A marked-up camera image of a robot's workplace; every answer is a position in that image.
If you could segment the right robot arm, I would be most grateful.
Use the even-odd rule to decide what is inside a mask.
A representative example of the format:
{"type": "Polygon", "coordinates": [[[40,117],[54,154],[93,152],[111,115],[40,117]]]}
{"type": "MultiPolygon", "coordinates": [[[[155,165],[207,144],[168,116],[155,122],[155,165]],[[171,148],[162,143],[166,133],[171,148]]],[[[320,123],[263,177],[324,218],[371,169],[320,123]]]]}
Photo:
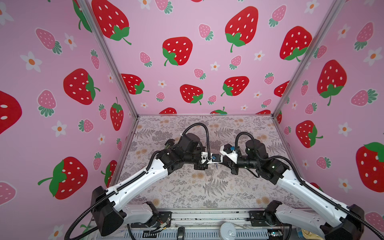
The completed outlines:
{"type": "Polygon", "coordinates": [[[347,206],[324,194],[303,180],[291,162],[281,156],[269,157],[264,144],[257,140],[246,143],[246,155],[230,144],[220,148],[223,163],[232,173],[240,168],[254,169],[257,174],[292,193],[315,214],[294,210],[280,201],[272,201],[265,208],[264,219],[269,225],[288,224],[312,232],[325,240],[359,240],[365,230],[364,211],[357,205],[347,206]]]}

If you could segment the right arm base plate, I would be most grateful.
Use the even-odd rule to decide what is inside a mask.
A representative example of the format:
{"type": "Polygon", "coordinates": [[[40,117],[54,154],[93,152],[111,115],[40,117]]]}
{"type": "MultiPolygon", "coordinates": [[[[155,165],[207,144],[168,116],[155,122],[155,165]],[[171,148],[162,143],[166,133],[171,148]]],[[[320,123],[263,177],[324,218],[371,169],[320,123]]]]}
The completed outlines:
{"type": "Polygon", "coordinates": [[[265,213],[264,211],[249,211],[249,217],[246,221],[253,227],[288,227],[289,224],[282,223],[275,214],[265,213]]]}

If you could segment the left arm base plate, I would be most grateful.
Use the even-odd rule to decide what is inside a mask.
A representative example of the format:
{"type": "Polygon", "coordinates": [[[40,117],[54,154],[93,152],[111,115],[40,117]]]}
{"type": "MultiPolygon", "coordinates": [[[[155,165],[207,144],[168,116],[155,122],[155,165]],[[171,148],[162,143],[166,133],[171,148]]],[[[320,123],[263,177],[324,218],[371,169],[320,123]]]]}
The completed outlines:
{"type": "Polygon", "coordinates": [[[159,212],[153,215],[146,223],[130,224],[132,228],[164,228],[171,226],[172,212],[159,212]]]}

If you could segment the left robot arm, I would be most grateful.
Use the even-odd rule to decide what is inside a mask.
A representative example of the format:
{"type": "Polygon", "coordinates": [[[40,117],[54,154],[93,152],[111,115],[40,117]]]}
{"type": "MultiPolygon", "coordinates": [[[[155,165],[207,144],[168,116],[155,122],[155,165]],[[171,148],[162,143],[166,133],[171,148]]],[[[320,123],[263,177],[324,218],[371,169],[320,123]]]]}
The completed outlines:
{"type": "Polygon", "coordinates": [[[138,173],[107,189],[98,187],[93,190],[90,213],[96,227],[91,232],[98,231],[105,237],[124,224],[154,226],[159,214],[153,203],[146,202],[135,207],[128,207],[128,203],[150,185],[181,169],[185,164],[204,169],[208,165],[207,155],[200,138],[194,134],[182,135],[177,143],[169,139],[165,148],[154,152],[149,164],[138,173]]]}

